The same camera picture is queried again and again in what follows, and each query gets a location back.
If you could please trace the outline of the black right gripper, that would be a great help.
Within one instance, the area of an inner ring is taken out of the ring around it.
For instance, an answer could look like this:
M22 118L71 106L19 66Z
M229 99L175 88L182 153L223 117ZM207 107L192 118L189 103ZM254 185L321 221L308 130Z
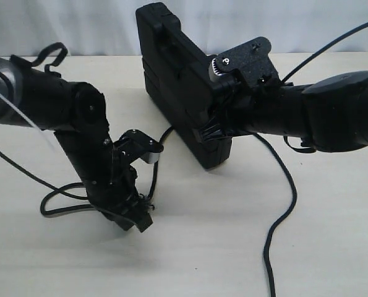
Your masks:
M219 110L213 119L201 127L192 129L195 140L205 144L212 140L254 134L252 119L256 107L265 101L268 95L281 87L280 80L260 82L256 87L243 86L238 93Z

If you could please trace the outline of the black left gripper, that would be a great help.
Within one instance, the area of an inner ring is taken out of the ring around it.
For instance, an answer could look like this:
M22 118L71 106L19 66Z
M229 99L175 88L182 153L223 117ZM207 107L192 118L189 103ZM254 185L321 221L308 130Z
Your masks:
M88 163L84 185L88 201L105 218L124 231L135 226L143 233L153 224L150 209L154 206L147 196L138 193L136 179L136 170L131 164L121 164L110 146Z

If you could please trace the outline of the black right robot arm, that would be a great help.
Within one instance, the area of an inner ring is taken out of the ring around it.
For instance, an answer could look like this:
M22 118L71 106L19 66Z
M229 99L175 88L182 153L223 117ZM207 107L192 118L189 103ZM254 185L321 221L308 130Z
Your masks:
M276 79L241 87L204 126L198 142L256 133L297 137L299 151L350 152L368 146L368 71L348 72L310 85Z

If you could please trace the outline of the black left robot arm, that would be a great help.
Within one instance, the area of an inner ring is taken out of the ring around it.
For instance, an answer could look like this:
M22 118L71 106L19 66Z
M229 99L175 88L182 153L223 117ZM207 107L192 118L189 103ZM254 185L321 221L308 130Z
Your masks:
M105 96L91 84L68 82L17 56L0 58L0 124L53 131L90 207L123 230L145 231L152 224L132 163L155 163L163 146L137 129L112 140Z

